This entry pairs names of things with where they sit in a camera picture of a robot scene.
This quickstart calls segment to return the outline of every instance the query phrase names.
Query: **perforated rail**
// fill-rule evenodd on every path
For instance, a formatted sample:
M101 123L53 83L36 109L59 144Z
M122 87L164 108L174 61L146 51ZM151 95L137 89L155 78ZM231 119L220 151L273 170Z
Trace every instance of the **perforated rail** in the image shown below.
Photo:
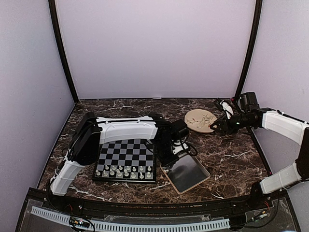
M48 209L35 206L32 207L31 213L58 224L69 226L69 215L49 211ZM94 224L96 231L98 232L206 232L230 228L229 219L178 225L133 225L97 220L91 220L91 222Z

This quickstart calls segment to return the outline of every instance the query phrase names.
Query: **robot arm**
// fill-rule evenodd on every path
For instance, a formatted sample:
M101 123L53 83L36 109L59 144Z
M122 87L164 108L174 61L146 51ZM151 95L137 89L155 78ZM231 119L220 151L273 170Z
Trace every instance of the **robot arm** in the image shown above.
M307 145L309 125L280 111L270 108L261 109L253 92L241 95L240 107L241 113L234 114L230 118L224 115L216 120L211 128L223 134L231 134L245 127L255 129L260 127L277 132L301 146L300 155L293 164L255 183L251 195L254 195L253 192L259 192L262 195L269 194L308 179L309 171L306 165L309 162L309 145Z
M162 166L171 166L179 159L179 152L188 151L189 146L182 142L187 135L185 122L177 120L170 123L157 114L113 119L88 113L77 127L68 152L50 181L50 190L54 195L65 195L79 171L97 160L100 145L104 143L129 139L152 140Z

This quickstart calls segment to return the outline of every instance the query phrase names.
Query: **beige plate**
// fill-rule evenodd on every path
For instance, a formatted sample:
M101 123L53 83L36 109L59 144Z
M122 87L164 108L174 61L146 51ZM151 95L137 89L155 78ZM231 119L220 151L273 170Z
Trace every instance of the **beige plate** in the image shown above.
M185 117L184 121L188 125L189 129L192 129L200 133L211 133L210 125L217 120L216 116L207 110L191 110Z

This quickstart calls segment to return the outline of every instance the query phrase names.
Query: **wall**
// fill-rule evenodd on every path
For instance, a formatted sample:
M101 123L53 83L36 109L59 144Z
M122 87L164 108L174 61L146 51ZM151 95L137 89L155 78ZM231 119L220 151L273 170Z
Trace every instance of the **wall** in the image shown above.
M245 84L261 107L280 109L309 121L309 1L263 2L256 46ZM273 172L298 156L296 143L266 130L256 132ZM302 231L309 231L309 184L289 190Z
M80 99L232 97L254 0L57 0Z
M0 7L0 231L14 231L73 108L47 0Z

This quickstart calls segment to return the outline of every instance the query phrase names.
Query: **black frame post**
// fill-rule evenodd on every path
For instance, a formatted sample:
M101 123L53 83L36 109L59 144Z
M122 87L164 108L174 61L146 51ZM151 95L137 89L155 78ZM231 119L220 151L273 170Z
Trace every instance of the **black frame post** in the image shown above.
M239 100L239 96L242 92L243 86L246 81L246 77L248 74L253 50L254 50L254 45L255 45L255 40L256 40L256 35L257 35L257 30L259 27L259 22L260 22L260 16L261 16L261 11L262 11L262 3L263 0L256 0L255 2L255 10L254 10L254 16L253 16L253 22L252 22L252 29L251 29L251 34L250 34L250 39L249 39L249 44L248 44L248 49L246 53L246 58L243 63L240 79L238 82L238 86L236 89L236 93L234 96L234 100L237 102Z
M64 51L64 46L63 46L63 42L62 42L62 38L61 38L59 21L58 21L58 16L57 16L57 11L56 11L56 3L55 3L55 0L48 0L48 3L49 3L50 16L51 16L52 23L53 23L55 39L56 39L56 43L57 43L58 52L59 52L59 55L60 55L63 71L64 71L64 74L66 76L71 95L72 95L73 100L76 104L79 101L79 99L78 99L77 92L76 92L76 89L75 89L75 86L74 86L74 83L73 83L72 75L70 73L67 57L66 57L66 54L65 54L65 51Z

